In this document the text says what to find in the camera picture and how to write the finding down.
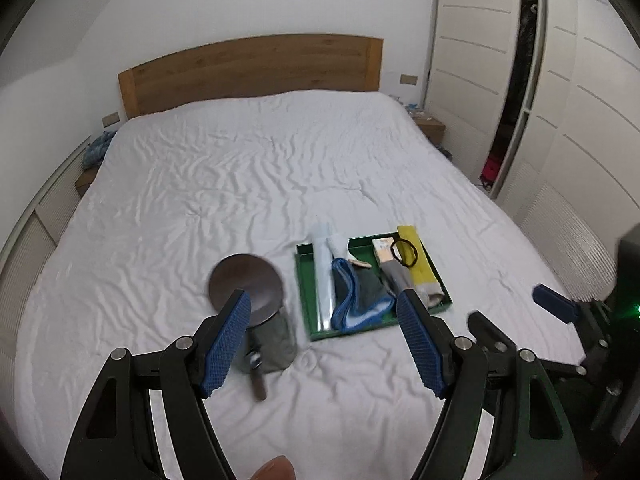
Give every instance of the wrinkled bedsheet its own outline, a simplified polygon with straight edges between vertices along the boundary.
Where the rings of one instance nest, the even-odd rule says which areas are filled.
[[[310,343],[294,252],[311,226],[348,237],[415,224],[453,298],[454,334],[481,310],[542,358],[583,356],[572,327],[530,298],[562,290],[513,222],[434,149],[405,111],[379,93],[291,92],[200,102],[126,123],[28,301],[18,334],[20,440],[59,478],[68,438],[111,350],[165,348],[212,314],[216,262],[249,252],[284,279],[298,338],[290,368],[252,399],[231,370],[205,401],[239,479],[285,454],[299,480],[410,478],[441,401],[420,382],[400,329]],[[181,478],[152,393],[165,474]],[[466,478],[480,474],[491,417],[483,416]]]

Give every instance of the yellow cloth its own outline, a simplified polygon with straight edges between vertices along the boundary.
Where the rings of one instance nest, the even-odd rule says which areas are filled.
[[[433,269],[431,269],[431,266],[429,265],[427,255],[422,249],[422,242],[418,236],[418,231],[415,230],[415,226],[399,225],[398,234],[401,238],[410,241],[418,251],[418,261],[413,267],[409,268],[409,272],[411,272],[411,277],[414,279],[415,285],[420,285],[421,283],[439,284],[438,279],[433,273]],[[414,259],[414,252],[411,250],[411,247],[407,246],[407,244],[399,243],[396,247],[398,248],[400,256],[404,262],[411,262]]]

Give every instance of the nightstand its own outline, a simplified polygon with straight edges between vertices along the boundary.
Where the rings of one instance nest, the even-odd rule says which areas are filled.
[[[78,177],[76,180],[76,190],[78,191],[78,195],[84,196],[86,190],[89,189],[89,186],[95,179],[95,176],[98,174],[99,166],[95,168],[89,168],[88,170],[84,170],[82,175]]]
[[[415,124],[422,130],[424,136],[436,146],[442,144],[442,137],[444,137],[445,125],[439,120],[433,117],[412,117]]]

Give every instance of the bed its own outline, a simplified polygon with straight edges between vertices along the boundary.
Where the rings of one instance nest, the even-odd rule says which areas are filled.
[[[50,478],[110,352],[157,351],[193,333],[213,314],[212,266],[242,252],[280,271],[299,351],[266,377],[264,402],[233,369],[206,400],[236,476],[285,454],[301,480],[410,478],[441,403],[422,387],[397,326],[309,341],[294,252],[318,219],[348,237],[415,224],[453,299],[441,316],[455,334],[468,335],[467,314],[481,310],[542,358],[583,356],[574,329],[530,299],[540,282],[562,291],[532,245],[401,105],[375,91],[381,40],[252,40],[120,75],[130,120],[44,266],[18,332],[18,436]],[[179,479],[156,392],[152,411],[165,474]],[[490,431],[485,415],[466,478],[478,477]]]

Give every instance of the light switch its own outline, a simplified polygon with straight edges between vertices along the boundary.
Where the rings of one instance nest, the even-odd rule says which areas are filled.
[[[117,112],[114,112],[113,114],[105,115],[102,118],[102,126],[104,128],[106,128],[107,126],[111,126],[112,124],[119,123],[119,122],[120,122],[120,115]]]
[[[417,85],[418,84],[418,76],[417,75],[402,74],[400,76],[400,84],[401,85]]]

